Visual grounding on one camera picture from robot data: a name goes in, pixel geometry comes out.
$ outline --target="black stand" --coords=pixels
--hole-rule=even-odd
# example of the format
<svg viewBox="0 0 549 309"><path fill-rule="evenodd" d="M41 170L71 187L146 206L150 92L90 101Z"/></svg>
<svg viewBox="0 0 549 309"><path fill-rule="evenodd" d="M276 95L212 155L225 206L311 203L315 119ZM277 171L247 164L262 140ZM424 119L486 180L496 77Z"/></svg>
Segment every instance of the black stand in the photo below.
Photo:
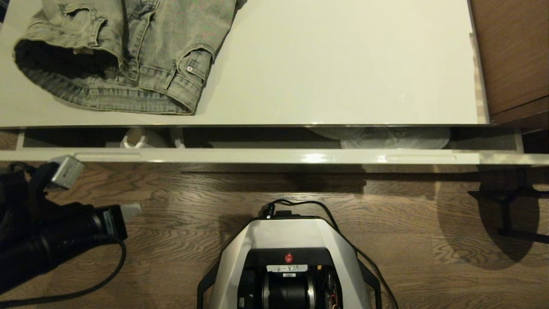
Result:
<svg viewBox="0 0 549 309"><path fill-rule="evenodd" d="M360 267L360 272L362 274L362 279L366 284L371 286L374 289L376 296L376 309L382 309L381 303L381 285L379 279L361 262L358 261L358 266Z"/></svg>
<svg viewBox="0 0 549 309"><path fill-rule="evenodd" d="M469 194L477 200L485 197L500 204L503 220L503 228L499 229L500 235L549 244L549 235L514 230L511 222L511 203L514 200L518 197L549 198L549 191L538 191L530 185L521 184L513 191L469 191Z"/></svg>
<svg viewBox="0 0 549 309"><path fill-rule="evenodd" d="M217 263L215 263L215 265L213 265L212 268L210 268L206 276L202 278L202 280L198 284L197 309L204 309L204 293L206 293L206 290L209 289L215 283L218 269L219 269L219 261L217 261Z"/></svg>

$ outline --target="jeans pocket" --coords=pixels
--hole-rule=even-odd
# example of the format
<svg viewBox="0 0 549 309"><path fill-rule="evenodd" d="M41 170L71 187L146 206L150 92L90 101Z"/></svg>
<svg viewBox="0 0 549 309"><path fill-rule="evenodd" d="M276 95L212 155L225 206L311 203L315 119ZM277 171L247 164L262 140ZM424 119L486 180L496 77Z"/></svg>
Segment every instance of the jeans pocket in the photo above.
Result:
<svg viewBox="0 0 549 309"><path fill-rule="evenodd" d="M84 4L68 5L63 9L61 27L67 31L82 31L88 29L96 21L95 8Z"/></svg>
<svg viewBox="0 0 549 309"><path fill-rule="evenodd" d="M202 89L208 79L211 61L212 55L209 51L196 48L177 61L177 70Z"/></svg>

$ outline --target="denim jeans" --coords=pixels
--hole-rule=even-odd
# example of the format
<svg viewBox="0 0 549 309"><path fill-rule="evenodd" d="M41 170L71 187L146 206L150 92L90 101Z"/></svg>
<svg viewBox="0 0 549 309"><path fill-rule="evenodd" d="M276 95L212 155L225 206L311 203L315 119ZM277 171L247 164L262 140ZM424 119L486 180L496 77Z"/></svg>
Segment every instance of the denim jeans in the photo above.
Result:
<svg viewBox="0 0 549 309"><path fill-rule="evenodd" d="M14 58L78 106L192 115L238 0L43 0Z"/></svg>

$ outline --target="white drawer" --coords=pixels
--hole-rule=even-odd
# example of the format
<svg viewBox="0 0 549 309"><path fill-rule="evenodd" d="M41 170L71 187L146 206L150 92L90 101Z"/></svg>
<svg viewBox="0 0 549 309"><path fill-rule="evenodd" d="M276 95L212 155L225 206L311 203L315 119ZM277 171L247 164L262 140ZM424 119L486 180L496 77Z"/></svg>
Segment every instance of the white drawer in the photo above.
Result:
<svg viewBox="0 0 549 309"><path fill-rule="evenodd" d="M524 153L520 134L507 128L452 128L452 138L441 150L340 149L337 141L304 128L191 128L187 132L192 130L194 141L187 142L188 148L120 148L126 130L27 129L16 150L0 151L0 161L73 155L85 162L549 165L549 154ZM160 130L168 134L167 128ZM199 148L201 144L211 148Z"/></svg>

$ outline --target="cable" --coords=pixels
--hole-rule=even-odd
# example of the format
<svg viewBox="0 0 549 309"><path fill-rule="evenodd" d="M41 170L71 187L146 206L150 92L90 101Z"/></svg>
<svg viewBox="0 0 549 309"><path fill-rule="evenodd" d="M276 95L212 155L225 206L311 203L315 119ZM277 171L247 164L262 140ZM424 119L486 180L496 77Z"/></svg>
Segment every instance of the cable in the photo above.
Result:
<svg viewBox="0 0 549 309"><path fill-rule="evenodd" d="M319 205L320 207L322 207L322 209L324 209L324 211L326 212L326 214L330 218L330 221L332 221L332 225L334 226L334 229L339 234L341 234L341 232L339 231L339 227L338 227L337 223L335 222L334 217L332 216L332 213L330 212L328 207L326 205L324 205L323 203L320 203L318 201L290 202L288 200L280 198L278 200L275 200L275 201L272 201L272 202L269 203L269 205L274 205L274 204L282 204L282 205L286 205L286 206L297 206L297 205L303 205L303 204L316 204L316 205Z"/></svg>
<svg viewBox="0 0 549 309"><path fill-rule="evenodd" d="M387 284L387 282L385 281L385 279L383 278L383 276L381 275L381 271L379 270L379 268L377 267L377 265L374 263L374 261L366 255L366 253L362 252L362 250L360 250L359 248L357 248L355 245L351 244L351 246L358 252L360 253L361 256L363 256L367 261L368 263L370 263L370 265L372 265L372 268L374 269L374 271L376 272L376 275L378 276L379 278L379 281L381 281L381 284L383 284L383 287L385 287L385 290L387 291L387 293L389 293L389 296L391 297L391 301L395 304L395 308L396 309L399 309L399 304L398 302L396 301L396 297L395 297L395 294L393 294L393 291L391 291L391 289L389 288L389 285Z"/></svg>
<svg viewBox="0 0 549 309"><path fill-rule="evenodd" d="M33 175L36 172L36 168L34 166L30 166L27 163L21 162L21 161L11 162L8 165L8 170L10 172L15 172L15 167L21 168L22 170L27 172L29 175Z"/></svg>
<svg viewBox="0 0 549 309"><path fill-rule="evenodd" d="M339 235L341 235L343 238L345 238L345 236L343 236L343 234L340 232L340 230L338 228L338 225L335 223L335 219L332 216L332 213L330 212L328 207L326 205L324 205L323 203L321 203L321 202L318 202L318 201L290 202L288 200L279 199L279 200L275 200L275 201L272 201L272 202L269 203L269 205L273 205L273 206L275 204L282 204L282 205L286 205L286 206L296 206L296 205L303 205L303 204L316 204L316 205L319 205L320 207L322 207L322 209L324 209L324 211L326 212L326 214L328 215L328 217L332 221L334 229L339 233ZM385 281L385 278L383 278L383 276L381 275L381 271L379 270L377 264L369 256L367 256L366 253L362 252L362 250L357 248L355 245L351 244L351 242L349 242L348 240L347 240L347 242L355 249L356 252L358 252L361 256L363 256L368 261L368 263L370 263L370 265L372 265L372 268L376 272L376 275L378 276L379 281L381 281L381 284L383 284L383 287L385 287L385 290L387 291L387 293L389 293L389 296L391 297L391 301L395 305L395 309L399 309L399 304L396 301L395 294L393 294L393 291L391 291L391 288L389 287L389 284L387 284L387 282Z"/></svg>
<svg viewBox="0 0 549 309"><path fill-rule="evenodd" d="M126 245L124 244L124 242L122 240L120 240L118 238L115 238L112 235L93 236L93 237L90 237L88 239L84 239L82 241L83 242L85 242L85 241L89 241L89 242L97 241L97 246L107 245L107 244L118 244L118 245L120 245L120 249L122 249L122 253L120 255L120 262L118 263L118 266L116 266L116 269L110 274L110 276L108 276L105 280L101 281L100 283L92 286L91 288L81 290L81 291L78 291L78 292L74 292L74 293L54 295L54 296L43 296L43 297L36 297L36 298L23 299L23 300L0 301L0 308L11 308L11 307L18 307L18 306L45 304L47 302L70 300L70 299L74 299L74 298L89 294L91 292L94 292L94 291L102 288L107 283L109 283L118 274L118 272L122 269L122 266L124 265L124 262L126 261Z"/></svg>

